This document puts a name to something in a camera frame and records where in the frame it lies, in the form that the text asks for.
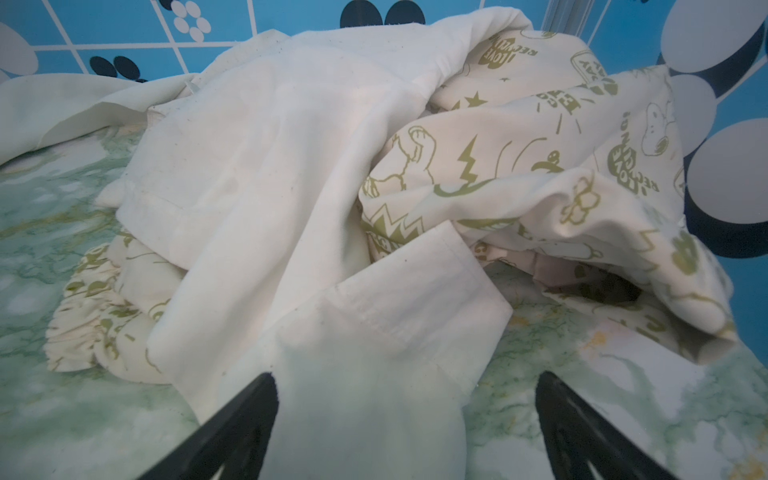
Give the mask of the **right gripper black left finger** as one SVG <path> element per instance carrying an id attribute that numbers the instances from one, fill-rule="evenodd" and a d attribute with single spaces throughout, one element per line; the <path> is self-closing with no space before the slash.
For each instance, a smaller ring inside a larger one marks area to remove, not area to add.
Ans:
<path id="1" fill-rule="evenodd" d="M 278 408 L 275 379 L 264 372 L 142 477 L 258 478 Z"/>

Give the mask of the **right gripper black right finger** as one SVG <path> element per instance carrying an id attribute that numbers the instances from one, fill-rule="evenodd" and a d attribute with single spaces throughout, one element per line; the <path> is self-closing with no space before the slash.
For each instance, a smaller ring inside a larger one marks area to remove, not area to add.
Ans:
<path id="1" fill-rule="evenodd" d="M 535 407 L 557 479 L 673 479 L 551 371 L 535 389 Z"/>

